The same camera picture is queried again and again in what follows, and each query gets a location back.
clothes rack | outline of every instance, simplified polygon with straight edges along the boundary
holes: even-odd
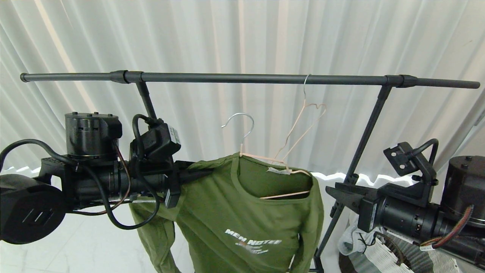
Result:
[[[35,81],[113,81],[121,84],[136,83],[142,96],[146,111],[151,118],[156,118],[153,104],[150,100],[146,82],[178,82],[178,83],[238,83],[238,84],[303,84],[307,85],[380,85],[377,101],[362,134],[352,162],[345,176],[344,183],[353,184],[358,180],[355,174],[357,164],[364,152],[384,103],[393,87],[407,88],[413,86],[435,86],[451,88],[478,89],[479,82],[417,78],[410,75],[386,76],[333,76],[333,75],[278,75],[278,74],[207,74],[207,73],[149,73],[142,71],[118,70],[109,73],[49,73],[20,75],[24,82]],[[320,246],[313,257],[315,268],[310,272],[323,273],[320,256],[323,253],[344,206],[335,202],[330,211],[332,221]]]

olive green t-shirt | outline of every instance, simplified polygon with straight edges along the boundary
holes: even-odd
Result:
[[[214,168],[211,175],[181,186],[175,208],[160,207],[138,228],[140,239],[159,273],[178,273],[170,247],[177,222],[189,243],[197,273],[308,272],[323,224],[323,203],[315,177],[268,171],[270,165],[233,154],[200,161],[191,169]],[[310,190],[280,199],[260,197]],[[136,223],[154,203],[130,204]]]

wire hanger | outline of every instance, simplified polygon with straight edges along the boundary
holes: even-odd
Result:
[[[293,148],[300,142],[300,140],[302,140],[302,138],[310,131],[310,129],[323,117],[323,115],[325,114],[325,112],[327,111],[327,106],[322,103],[322,104],[316,104],[316,103],[310,103],[310,104],[307,104],[307,92],[305,91],[305,85],[307,84],[307,79],[308,77],[310,76],[311,74],[308,74],[307,77],[305,78],[305,81],[303,82],[303,95],[304,95],[304,98],[303,98],[303,107],[302,109],[300,110],[300,113],[298,114],[298,117],[296,118],[295,120],[295,123],[293,124],[293,127],[291,128],[290,132],[288,133],[288,135],[286,136],[286,141],[285,141],[285,145],[283,145],[283,147],[281,147],[279,149],[279,151],[276,153],[275,155],[275,158],[279,155],[279,153],[286,147],[286,145],[288,144],[288,139],[290,138],[290,135],[293,133],[293,130],[295,129],[295,126],[297,124],[297,122],[299,121],[302,113],[303,113],[303,110],[309,106],[315,106],[316,109],[320,108],[320,106],[323,106],[324,107],[324,110],[323,112],[318,116],[318,118],[310,125],[310,127],[308,127],[308,129],[301,135],[301,137],[295,142],[295,144],[293,144],[293,146],[288,150],[288,152],[286,153],[286,155],[283,157],[283,160],[285,160],[285,158],[290,154],[290,152],[293,150]]]
[[[224,125],[221,126],[221,128],[224,128],[227,126],[227,124],[229,123],[229,121],[235,117],[235,116],[238,116],[238,115],[244,115],[244,116],[247,116],[251,119],[251,129],[249,130],[249,132],[247,132],[243,137],[242,137],[242,141],[241,141],[241,144],[240,144],[240,149],[239,149],[239,157],[243,156],[243,155],[246,155],[246,156],[249,156],[249,157],[253,157],[253,158],[258,158],[258,159],[263,159],[263,160],[270,160],[272,162],[279,162],[281,164],[283,164],[285,167],[286,167],[286,170],[292,174],[292,173],[304,173],[308,176],[311,177],[311,175],[304,171],[304,170],[297,170],[297,171],[291,171],[290,168],[288,167],[288,165],[284,162],[284,161],[281,161],[281,160],[277,160],[275,158],[269,158],[269,157],[264,157],[264,156],[258,156],[258,155],[254,155],[254,154],[246,154],[246,153],[243,153],[243,145],[244,145],[244,140],[246,139],[246,137],[253,131],[254,129],[254,118],[249,115],[249,114],[246,114],[246,113],[236,113],[234,115],[232,115],[231,117],[229,117],[229,119],[227,119],[226,123]],[[310,191],[309,190],[305,190],[305,191],[300,191],[300,192],[294,192],[294,193],[288,193],[288,194],[281,194],[281,195],[273,195],[273,196],[267,196],[267,197],[260,197],[260,199],[271,199],[271,198],[277,198],[277,197],[286,197],[286,196],[292,196],[292,195],[298,195],[298,194],[303,194],[303,193],[309,193]]]

silver hanger hook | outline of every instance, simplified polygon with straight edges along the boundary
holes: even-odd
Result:
[[[254,118],[253,118],[251,115],[246,114],[246,113],[236,113],[236,114],[232,115],[232,116],[231,116],[229,119],[227,119],[226,123],[225,123],[224,125],[222,125],[222,126],[221,126],[221,128],[226,127],[226,126],[227,126],[227,124],[229,123],[229,121],[230,121],[230,120],[231,120],[233,117],[238,116],[238,115],[245,115],[245,116],[249,117],[249,118],[251,119],[251,122],[252,122],[252,124],[251,124],[251,129],[249,130],[249,132],[247,132],[247,133],[246,133],[246,134],[245,134],[245,135],[242,137],[241,144],[244,144],[244,139],[246,139],[246,137],[247,137],[247,136],[248,136],[248,135],[249,135],[249,134],[250,134],[250,133],[253,131],[253,129],[254,129]]]
[[[303,94],[305,95],[305,100],[307,99],[307,93],[305,92],[305,85],[307,84],[307,79],[311,74],[308,74],[307,77],[305,78],[305,81],[303,82]]]

horizontal metal bar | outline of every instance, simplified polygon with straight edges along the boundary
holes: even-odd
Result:
[[[127,83],[123,77],[132,71],[114,71],[110,73],[49,73],[27,74],[23,73],[20,78],[24,82],[35,81],[115,81]],[[307,75],[283,75],[283,74],[204,74],[204,73],[150,73],[138,72],[145,82],[178,82],[178,83],[240,83],[240,84],[303,84]],[[420,79],[415,78],[416,86],[438,86],[454,88],[479,88],[479,82]],[[310,75],[307,78],[309,85],[387,85],[387,76],[335,76],[335,75]]]

